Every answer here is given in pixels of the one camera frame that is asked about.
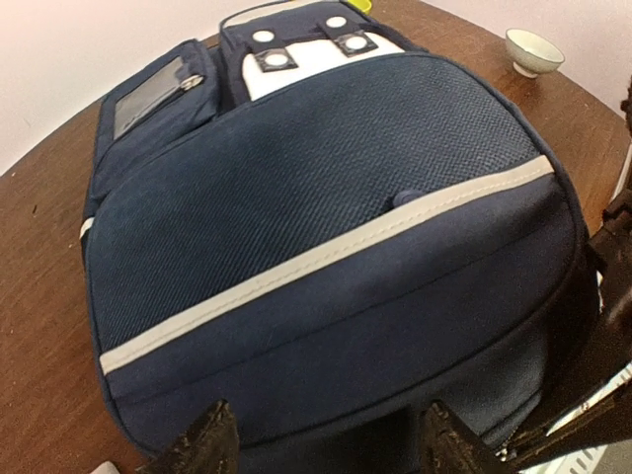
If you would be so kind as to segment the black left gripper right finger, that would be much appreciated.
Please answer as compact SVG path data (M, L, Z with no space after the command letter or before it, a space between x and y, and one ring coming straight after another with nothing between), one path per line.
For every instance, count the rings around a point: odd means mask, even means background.
M514 472L440 401L433 401L421 418L419 454L422 473Z

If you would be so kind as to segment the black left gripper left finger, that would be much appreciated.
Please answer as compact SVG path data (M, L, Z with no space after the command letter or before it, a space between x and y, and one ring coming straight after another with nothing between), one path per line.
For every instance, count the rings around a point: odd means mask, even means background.
M166 450L137 473L237 473L237 420L225 400L213 403Z

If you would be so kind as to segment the navy blue student backpack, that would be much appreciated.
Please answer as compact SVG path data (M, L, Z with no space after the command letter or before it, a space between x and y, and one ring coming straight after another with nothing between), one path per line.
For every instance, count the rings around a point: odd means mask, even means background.
M111 90L80 231L100 377L156 453L227 400L247 449L444 401L491 445L598 307L520 110L343 1L274 2Z

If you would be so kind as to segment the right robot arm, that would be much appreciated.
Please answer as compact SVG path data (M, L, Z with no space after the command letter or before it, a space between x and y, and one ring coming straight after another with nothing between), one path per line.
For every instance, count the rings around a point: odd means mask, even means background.
M496 461L503 473L574 451L631 438L631 383L623 383L564 426L562 416L586 402L631 362L631 178L602 215L589 243L602 276L602 309L588 344L554 386L552 394L508 441Z

